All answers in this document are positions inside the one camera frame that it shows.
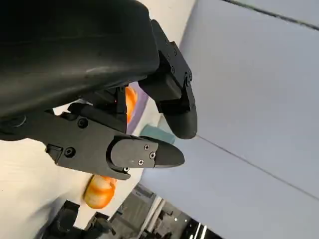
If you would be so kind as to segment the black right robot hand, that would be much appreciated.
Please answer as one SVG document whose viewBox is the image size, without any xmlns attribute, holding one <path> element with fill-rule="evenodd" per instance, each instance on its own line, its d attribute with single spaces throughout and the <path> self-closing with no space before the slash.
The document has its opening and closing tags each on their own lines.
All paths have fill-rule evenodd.
<svg viewBox="0 0 319 239">
<path fill-rule="evenodd" d="M 88 221 L 86 228 L 74 226 L 79 205 L 65 201 L 50 225 L 45 229 L 43 239 L 113 239 L 116 231 L 109 217 L 96 212 Z"/>
</svg>

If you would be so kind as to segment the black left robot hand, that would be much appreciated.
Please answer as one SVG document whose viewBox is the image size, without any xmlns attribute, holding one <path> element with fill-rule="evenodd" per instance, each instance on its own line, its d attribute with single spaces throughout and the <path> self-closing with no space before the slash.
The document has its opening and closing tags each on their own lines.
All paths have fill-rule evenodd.
<svg viewBox="0 0 319 239">
<path fill-rule="evenodd" d="M 58 166 L 127 180 L 131 168 L 184 164 L 175 146 L 127 134 L 137 82 L 173 134 L 197 133 L 192 72 L 136 0 L 0 3 L 0 137 L 42 142 Z"/>
</svg>

